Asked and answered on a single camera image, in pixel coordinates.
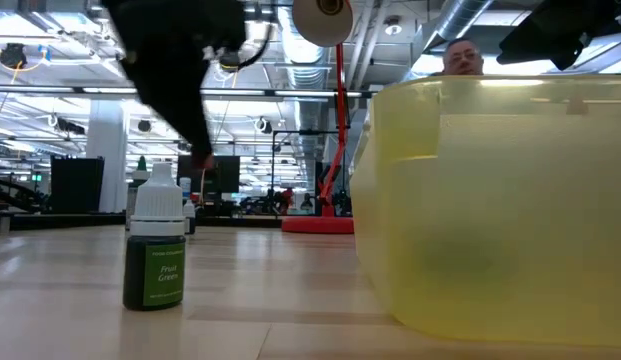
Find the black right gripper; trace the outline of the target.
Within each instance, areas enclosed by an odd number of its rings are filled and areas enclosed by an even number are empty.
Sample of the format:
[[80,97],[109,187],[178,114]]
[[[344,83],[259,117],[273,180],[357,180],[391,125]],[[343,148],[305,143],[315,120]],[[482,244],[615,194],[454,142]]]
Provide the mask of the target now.
[[[621,0],[591,0],[587,35],[596,38],[621,33]],[[542,1],[500,43],[502,65],[549,60],[566,70],[581,55],[587,25],[587,2]]]

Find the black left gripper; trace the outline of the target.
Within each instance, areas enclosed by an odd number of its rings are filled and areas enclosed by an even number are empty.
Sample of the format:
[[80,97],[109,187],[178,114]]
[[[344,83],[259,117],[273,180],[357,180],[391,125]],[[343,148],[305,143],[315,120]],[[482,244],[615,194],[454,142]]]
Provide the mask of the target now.
[[211,168],[213,150],[201,85],[204,50],[239,61],[246,12],[237,0],[103,0],[140,100],[191,145],[192,166]]

